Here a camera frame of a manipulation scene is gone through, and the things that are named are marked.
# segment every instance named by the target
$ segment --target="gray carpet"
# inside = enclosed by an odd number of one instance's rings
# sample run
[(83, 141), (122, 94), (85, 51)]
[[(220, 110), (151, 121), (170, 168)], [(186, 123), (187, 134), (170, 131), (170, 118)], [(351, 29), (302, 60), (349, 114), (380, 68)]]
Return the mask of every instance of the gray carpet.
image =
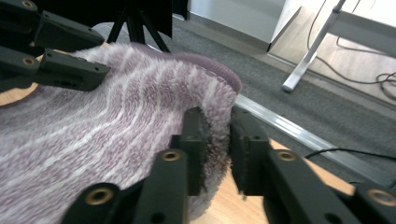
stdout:
[[(100, 24), (95, 29), (103, 36), (107, 36), (110, 25)], [(280, 87), (289, 74), (176, 25), (174, 25), (173, 32), (172, 39), (167, 36), (163, 38), (172, 52), (197, 53), (229, 66), (242, 80), (242, 94), (256, 103), (338, 147), (396, 156), (396, 120), (383, 117), (371, 109), (350, 102), (304, 80), (299, 83), (299, 87), (293, 93), (285, 93)], [(148, 44), (156, 46), (148, 33), (146, 37)], [(118, 41), (129, 41), (125, 27)], [(311, 149), (282, 132), (260, 120), (258, 122), (269, 137), (301, 156), (312, 152)], [(396, 179), (395, 161), (361, 154), (354, 155), (394, 175)], [(316, 156), (311, 161), (347, 182), (368, 181), (322, 156)]]

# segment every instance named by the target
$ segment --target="table surface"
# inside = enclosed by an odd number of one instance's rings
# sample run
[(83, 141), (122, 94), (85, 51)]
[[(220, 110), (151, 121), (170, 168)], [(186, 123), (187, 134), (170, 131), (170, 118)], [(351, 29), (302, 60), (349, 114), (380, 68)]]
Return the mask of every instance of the table surface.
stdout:
[[(36, 88), (34, 84), (27, 90), (11, 90), (0, 93), (0, 105), (6, 105), (18, 101), (30, 94)], [(272, 140), (271, 145), (275, 149), (286, 149), (278, 142)], [(335, 175), (330, 174), (313, 162), (306, 161), (308, 165), (319, 175), (319, 177), (329, 186), (352, 194), (354, 187)], [(220, 223), (268, 223), (263, 209), (262, 197), (247, 197), (244, 201), (242, 195), (238, 195), (235, 183), (229, 170), (222, 181), (219, 191), (216, 194), (211, 206), (203, 216), (194, 220), (192, 224), (220, 224)]]

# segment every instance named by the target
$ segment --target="towel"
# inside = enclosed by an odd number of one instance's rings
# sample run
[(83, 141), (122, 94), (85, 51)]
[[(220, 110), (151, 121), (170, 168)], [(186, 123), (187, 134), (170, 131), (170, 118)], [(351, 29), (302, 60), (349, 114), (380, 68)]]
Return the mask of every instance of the towel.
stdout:
[(210, 205), (229, 162), (237, 75), (195, 54), (113, 44), (74, 56), (111, 67), (94, 91), (39, 86), (0, 106), (0, 223), (60, 223), (82, 190), (126, 189), (147, 177), (159, 151), (199, 106), (209, 126), (205, 189), (188, 199), (189, 220)]

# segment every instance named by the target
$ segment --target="striped towel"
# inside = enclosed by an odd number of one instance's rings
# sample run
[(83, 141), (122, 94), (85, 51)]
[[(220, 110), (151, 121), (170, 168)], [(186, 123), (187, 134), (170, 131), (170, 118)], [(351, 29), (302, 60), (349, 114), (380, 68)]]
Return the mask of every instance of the striped towel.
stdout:
[(234, 72), (193, 54), (138, 44), (75, 56), (111, 67), (96, 90), (39, 86), (0, 107), (0, 223), (60, 223), (79, 193), (98, 182), (122, 189), (145, 178), (155, 154), (200, 106), (210, 126), (205, 187), (189, 198), (189, 219), (210, 205), (228, 164), (228, 123), (241, 83)]

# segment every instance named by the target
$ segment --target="wooden floor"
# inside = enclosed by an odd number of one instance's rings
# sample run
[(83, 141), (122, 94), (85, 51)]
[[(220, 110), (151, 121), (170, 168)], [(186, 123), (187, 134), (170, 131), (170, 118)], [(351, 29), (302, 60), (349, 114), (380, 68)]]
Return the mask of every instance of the wooden floor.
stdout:
[[(270, 53), (282, 58), (291, 63), (298, 63), (306, 54), (307, 46), (306, 40), (309, 28), (315, 18), (322, 1), (306, 0), (308, 5), (304, 5), (296, 17), (290, 24), (285, 33), (274, 44)], [(337, 4), (338, 0), (328, 0), (325, 7), (320, 12), (317, 22), (313, 28), (310, 44), (315, 40), (319, 29), (330, 15), (332, 8)], [(343, 10), (352, 12), (358, 0), (346, 1)], [(355, 13), (370, 16), (370, 10), (373, 7), (373, 0), (361, 0)], [(337, 36), (327, 35), (321, 43), (317, 54), (324, 59), (337, 71), (350, 79), (373, 82), (379, 74), (396, 72), (396, 59), (388, 56), (377, 55), (372, 53), (357, 52), (348, 49), (341, 49), (336, 46)], [(345, 39), (340, 40), (340, 44), (354, 49), (368, 49)], [(309, 67), (310, 70), (319, 73), (332, 80), (347, 85), (355, 90), (361, 91), (368, 95), (380, 99), (392, 105), (396, 105), (396, 101), (389, 99), (381, 90), (378, 84), (363, 85), (346, 81), (337, 76), (329, 67), (319, 60), (314, 62)], [(386, 85), (387, 90), (396, 95), (396, 87)]]

